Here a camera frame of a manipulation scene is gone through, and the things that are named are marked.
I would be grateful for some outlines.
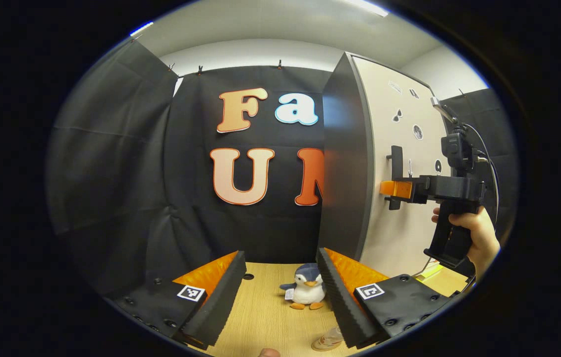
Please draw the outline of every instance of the stuffed penguin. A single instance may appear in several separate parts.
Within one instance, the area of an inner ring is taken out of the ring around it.
[[[305,309],[309,305],[311,310],[320,309],[324,306],[321,303],[324,299],[325,289],[322,285],[322,276],[315,263],[307,263],[299,266],[294,273],[293,284],[283,284],[283,290],[294,289],[294,303],[290,307],[298,310]]]

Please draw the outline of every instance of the white wall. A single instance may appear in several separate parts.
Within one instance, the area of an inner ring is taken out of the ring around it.
[[[282,65],[332,72],[343,51],[337,48],[282,39],[243,39],[187,48],[160,59],[178,75],[249,65]]]
[[[410,61],[400,70],[432,88],[435,97],[447,99],[488,88],[484,79],[447,47],[438,47]]]

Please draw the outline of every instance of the ceiling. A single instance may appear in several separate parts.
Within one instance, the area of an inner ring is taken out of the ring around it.
[[[399,68],[442,44],[389,14],[344,0],[199,0],[153,20],[138,39],[162,57],[236,39],[287,39],[364,55]]]

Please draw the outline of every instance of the black fabric wall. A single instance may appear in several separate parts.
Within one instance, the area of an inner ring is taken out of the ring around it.
[[[503,242],[509,235],[513,224],[516,214],[516,199],[520,189],[518,187],[520,168],[514,134],[509,126],[509,117],[491,89],[473,91],[445,99],[442,100],[442,104],[447,104],[457,113],[461,122],[473,126],[478,131],[494,162],[499,186],[499,213],[495,227],[497,237]],[[476,133],[469,133],[468,140],[475,147],[484,151]],[[475,165],[475,177],[488,183],[484,206],[494,221],[496,196],[492,172],[487,163],[476,163]]]
[[[315,206],[298,206],[303,162],[300,149],[323,149],[322,89],[330,72],[305,68],[237,67],[186,75],[172,99],[165,135],[164,173],[171,222],[186,257],[206,260],[237,249],[248,262],[313,262],[318,242],[322,199]],[[224,92],[263,88],[268,97],[258,100],[251,126],[243,131],[218,133],[222,122]],[[305,126],[278,121],[274,111],[279,97],[303,93],[315,101],[318,122]],[[232,205],[213,189],[210,151],[240,151],[235,161],[234,185],[249,190],[253,161],[247,151],[267,148],[276,152],[269,162],[269,184],[262,201],[249,206]]]
[[[140,43],[124,41],[84,75],[54,124],[50,216],[77,269],[101,294],[141,284],[160,269],[173,278],[188,271],[180,262],[146,259],[160,237],[172,239],[161,164],[176,80]]]

